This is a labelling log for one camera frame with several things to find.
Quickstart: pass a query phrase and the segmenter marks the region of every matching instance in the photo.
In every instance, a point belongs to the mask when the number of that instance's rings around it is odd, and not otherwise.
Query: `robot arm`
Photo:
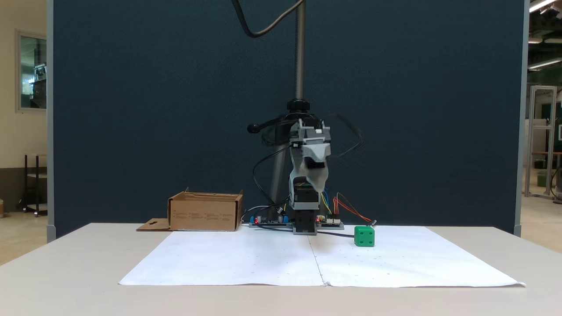
[[[295,234],[316,234],[316,216],[328,179],[327,157],[330,150],[330,127],[323,121],[306,126],[299,119],[289,133],[293,170],[289,176],[289,204],[294,210]]]

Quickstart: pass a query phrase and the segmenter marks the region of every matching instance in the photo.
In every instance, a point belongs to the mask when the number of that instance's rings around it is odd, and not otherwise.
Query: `cardboard box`
[[[189,188],[168,199],[168,218],[153,218],[137,231],[226,231],[240,225],[244,192],[195,193]]]

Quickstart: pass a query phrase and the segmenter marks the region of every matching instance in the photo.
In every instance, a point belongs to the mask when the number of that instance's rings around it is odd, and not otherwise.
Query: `green dice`
[[[375,246],[375,230],[371,226],[356,226],[353,236],[357,247]]]

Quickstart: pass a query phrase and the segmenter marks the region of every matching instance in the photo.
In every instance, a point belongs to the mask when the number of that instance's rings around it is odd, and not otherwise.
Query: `white paper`
[[[345,231],[353,235],[353,226]],[[518,282],[425,227],[378,226],[375,247],[260,228],[173,232],[122,285],[417,287]]]
[[[353,227],[342,233],[353,235]],[[522,284],[425,227],[378,226],[375,247],[318,234],[310,242],[332,286],[491,287]]]
[[[323,285],[306,236],[247,227],[173,232],[119,283]]]

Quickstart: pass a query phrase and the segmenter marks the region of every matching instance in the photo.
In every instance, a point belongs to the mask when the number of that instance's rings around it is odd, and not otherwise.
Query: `floor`
[[[545,190],[536,186],[536,177],[531,187],[534,193]],[[562,205],[522,197],[521,225],[522,238],[562,253]],[[0,265],[45,245],[46,227],[47,216],[36,218],[33,213],[7,213],[0,218]]]
[[[0,265],[47,243],[47,216],[6,213],[0,218]]]

